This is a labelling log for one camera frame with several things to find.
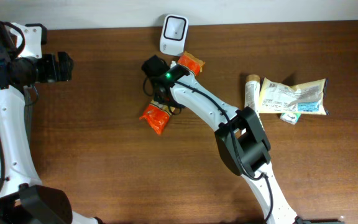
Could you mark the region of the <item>orange spaghetti packet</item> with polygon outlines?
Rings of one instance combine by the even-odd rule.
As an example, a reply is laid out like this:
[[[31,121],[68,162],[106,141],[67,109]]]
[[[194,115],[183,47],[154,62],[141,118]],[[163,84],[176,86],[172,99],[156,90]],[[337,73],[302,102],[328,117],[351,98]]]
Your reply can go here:
[[[205,62],[196,58],[194,55],[184,52],[183,55],[178,59],[177,62],[172,61],[170,67],[173,68],[176,64],[183,65],[188,68],[192,73],[197,76],[200,72],[203,71],[203,66]],[[166,61],[162,58],[153,56],[150,60],[146,61],[142,70],[146,73],[146,78],[143,83],[143,91],[146,95],[153,96],[153,94],[148,94],[145,90],[145,84],[149,79],[149,73],[153,70],[153,65],[155,65],[155,71],[160,74],[162,72],[166,72],[168,70],[168,65]],[[161,135],[163,130],[165,129],[169,119],[172,115],[177,115],[181,113],[181,108],[179,108],[179,112],[176,114],[174,111],[176,108],[174,106],[167,106],[162,103],[159,103],[155,99],[152,99],[151,102],[147,105],[144,112],[140,116],[139,119],[144,119],[149,124],[149,126],[158,134]]]

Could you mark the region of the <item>white tube with gold cap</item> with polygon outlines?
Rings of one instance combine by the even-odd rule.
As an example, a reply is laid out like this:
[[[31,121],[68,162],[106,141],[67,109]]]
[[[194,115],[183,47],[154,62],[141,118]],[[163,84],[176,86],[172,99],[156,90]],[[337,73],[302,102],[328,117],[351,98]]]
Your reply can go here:
[[[260,77],[256,74],[246,76],[244,107],[252,108],[264,128],[259,115]]]

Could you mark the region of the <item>teal tissue pack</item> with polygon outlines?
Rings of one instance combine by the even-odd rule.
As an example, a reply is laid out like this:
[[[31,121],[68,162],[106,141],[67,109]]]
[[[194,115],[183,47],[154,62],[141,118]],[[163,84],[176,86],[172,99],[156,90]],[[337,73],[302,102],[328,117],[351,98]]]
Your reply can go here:
[[[295,125],[298,122],[300,116],[300,113],[282,113],[280,115],[280,119],[284,122]]]

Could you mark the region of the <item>white crinkled snack bag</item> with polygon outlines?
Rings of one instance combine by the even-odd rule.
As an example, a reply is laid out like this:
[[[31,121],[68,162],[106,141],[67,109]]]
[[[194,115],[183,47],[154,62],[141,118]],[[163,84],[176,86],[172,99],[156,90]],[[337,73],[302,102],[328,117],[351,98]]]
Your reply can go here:
[[[328,115],[323,100],[327,79],[288,86],[263,79],[259,95],[259,113],[300,113]]]

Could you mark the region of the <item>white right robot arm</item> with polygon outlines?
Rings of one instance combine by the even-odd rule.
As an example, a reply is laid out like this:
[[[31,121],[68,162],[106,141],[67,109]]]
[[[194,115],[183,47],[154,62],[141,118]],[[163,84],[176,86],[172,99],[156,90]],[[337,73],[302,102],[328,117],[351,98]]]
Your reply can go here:
[[[273,173],[268,137],[256,112],[236,108],[200,85],[188,69],[175,65],[150,78],[157,101],[188,108],[213,131],[225,166],[251,188],[264,214],[264,222],[296,223],[299,218],[287,202]]]

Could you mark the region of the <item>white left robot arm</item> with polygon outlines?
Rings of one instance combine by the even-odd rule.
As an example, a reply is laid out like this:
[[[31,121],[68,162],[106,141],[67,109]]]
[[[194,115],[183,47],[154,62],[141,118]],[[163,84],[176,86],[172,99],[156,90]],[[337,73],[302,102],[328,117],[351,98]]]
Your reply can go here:
[[[42,24],[0,21],[0,223],[99,223],[72,210],[66,193],[43,185],[29,148],[29,90],[67,82],[73,60],[66,52],[43,54]]]

